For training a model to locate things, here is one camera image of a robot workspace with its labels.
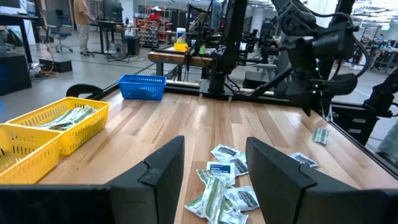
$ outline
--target shelving unit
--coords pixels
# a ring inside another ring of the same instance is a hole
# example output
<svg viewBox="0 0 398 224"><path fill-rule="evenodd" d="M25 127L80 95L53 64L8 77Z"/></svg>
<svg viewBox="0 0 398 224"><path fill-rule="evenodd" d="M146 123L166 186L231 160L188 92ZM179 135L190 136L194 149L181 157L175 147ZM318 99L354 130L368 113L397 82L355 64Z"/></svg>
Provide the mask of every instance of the shelving unit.
<svg viewBox="0 0 398 224"><path fill-rule="evenodd" d="M158 47L159 46L159 24L158 19L136 19L139 28L138 35L140 37L141 47Z"/></svg>
<svg viewBox="0 0 398 224"><path fill-rule="evenodd" d="M156 40L156 46L159 46L159 41L167 42L166 38L167 35L164 32L158 32L159 27L163 26L164 30L169 30L169 22L168 20L165 19L153 19L153 18L136 18L136 26L140 28L139 35L141 38L141 45L143 47L146 47L148 45L148 42L150 41L150 38L157 39ZM154 31L152 30L152 26L155 26L156 28L156 33L157 33L157 38L153 36Z"/></svg>

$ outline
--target khaki pants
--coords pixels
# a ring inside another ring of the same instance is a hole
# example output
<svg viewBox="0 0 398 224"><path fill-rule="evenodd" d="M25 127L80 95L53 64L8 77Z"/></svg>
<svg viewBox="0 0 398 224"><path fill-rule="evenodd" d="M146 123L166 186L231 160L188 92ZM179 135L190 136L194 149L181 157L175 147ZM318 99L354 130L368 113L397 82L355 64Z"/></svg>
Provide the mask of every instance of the khaki pants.
<svg viewBox="0 0 398 224"><path fill-rule="evenodd" d="M87 52L88 28L90 25L78 24L80 52Z"/></svg>

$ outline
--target wooden workbench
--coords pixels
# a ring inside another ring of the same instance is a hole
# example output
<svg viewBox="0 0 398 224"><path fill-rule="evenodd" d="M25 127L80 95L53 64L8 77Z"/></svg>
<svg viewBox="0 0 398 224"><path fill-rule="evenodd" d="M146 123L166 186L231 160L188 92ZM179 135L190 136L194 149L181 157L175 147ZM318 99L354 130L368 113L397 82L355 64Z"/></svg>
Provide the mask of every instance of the wooden workbench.
<svg viewBox="0 0 398 224"><path fill-rule="evenodd" d="M286 154L302 152L321 165L319 171L353 187L398 187L398 181L316 113L307 117L298 108L170 93L162 101L124 100L119 90L104 101L112 103L105 129L64 157L40 184L106 183L182 134L185 170L175 217L178 224L207 223L183 207L205 189L196 170L216 161L210 151L218 144L244 151L249 136ZM316 127L330 131L327 146L312 142ZM244 175L237 177L235 186L249 184L249 176ZM247 224L264 223L260 209L245 213Z"/></svg>
<svg viewBox="0 0 398 224"><path fill-rule="evenodd" d="M180 50L175 50L174 47L169 47L164 50L169 50L170 53L152 51L148 53L148 59L151 62L155 63L172 63L177 65L185 65L186 63L185 56L173 53L173 52L181 52ZM189 65L197 67L209 67L212 61L213 59L209 57L201 58L199 56L194 56L189 59Z"/></svg>

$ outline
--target blue plastic basket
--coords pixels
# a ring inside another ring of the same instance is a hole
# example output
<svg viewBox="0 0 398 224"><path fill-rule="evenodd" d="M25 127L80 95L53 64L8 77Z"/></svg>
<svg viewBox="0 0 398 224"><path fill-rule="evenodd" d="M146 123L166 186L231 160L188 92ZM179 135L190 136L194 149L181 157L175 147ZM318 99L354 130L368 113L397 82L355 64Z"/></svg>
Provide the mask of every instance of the blue plastic basket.
<svg viewBox="0 0 398 224"><path fill-rule="evenodd" d="M118 81L125 99L161 100L166 77L151 75L123 75Z"/></svg>

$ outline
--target black stand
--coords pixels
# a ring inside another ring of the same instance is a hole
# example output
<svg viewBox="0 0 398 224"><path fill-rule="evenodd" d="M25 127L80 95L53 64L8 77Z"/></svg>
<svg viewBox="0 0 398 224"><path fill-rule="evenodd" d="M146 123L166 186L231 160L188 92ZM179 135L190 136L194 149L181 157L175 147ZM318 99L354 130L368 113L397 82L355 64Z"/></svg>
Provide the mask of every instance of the black stand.
<svg viewBox="0 0 398 224"><path fill-rule="evenodd" d="M94 54L109 55L109 37L108 32L111 31L111 41L114 42L114 32L116 25L123 26L121 22L113 21L96 21L90 24L91 26L99 27L99 41L101 42L101 52L93 52ZM106 42L106 53L104 51L104 37L103 32L105 31L105 42ZM124 40L124 31L122 31L122 40Z"/></svg>

